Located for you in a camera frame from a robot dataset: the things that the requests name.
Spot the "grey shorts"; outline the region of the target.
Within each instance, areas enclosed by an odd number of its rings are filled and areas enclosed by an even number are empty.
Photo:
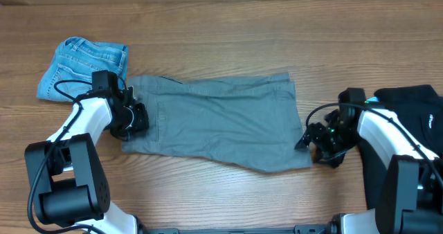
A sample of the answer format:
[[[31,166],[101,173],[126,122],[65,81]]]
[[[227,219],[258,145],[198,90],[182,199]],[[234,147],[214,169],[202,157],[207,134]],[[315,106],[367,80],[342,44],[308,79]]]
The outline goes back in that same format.
[[[202,157],[260,172],[311,166],[310,152],[296,148],[303,129],[286,73],[189,82],[144,75],[128,83],[149,128],[123,142],[124,152]]]

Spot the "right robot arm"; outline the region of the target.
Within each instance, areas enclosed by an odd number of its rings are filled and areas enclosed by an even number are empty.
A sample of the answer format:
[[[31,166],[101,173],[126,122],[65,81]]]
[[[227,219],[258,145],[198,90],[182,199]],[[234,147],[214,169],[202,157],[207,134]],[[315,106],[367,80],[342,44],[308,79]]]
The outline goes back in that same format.
[[[319,233],[442,232],[442,97],[430,85],[385,88],[367,98],[349,88],[323,123],[307,123],[298,151],[339,166],[360,151],[368,209],[337,214]]]

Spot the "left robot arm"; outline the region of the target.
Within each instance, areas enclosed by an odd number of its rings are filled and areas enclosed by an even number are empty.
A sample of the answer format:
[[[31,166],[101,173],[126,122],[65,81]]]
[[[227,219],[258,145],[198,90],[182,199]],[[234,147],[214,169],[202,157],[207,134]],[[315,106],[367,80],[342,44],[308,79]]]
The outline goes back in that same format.
[[[73,99],[73,111],[47,140],[30,144],[25,152],[30,184],[27,215],[30,225],[45,233],[143,234],[141,220],[111,200],[109,184],[96,144],[103,131],[122,141],[149,127],[145,105],[136,102],[131,87],[111,71],[96,71],[91,89]]]

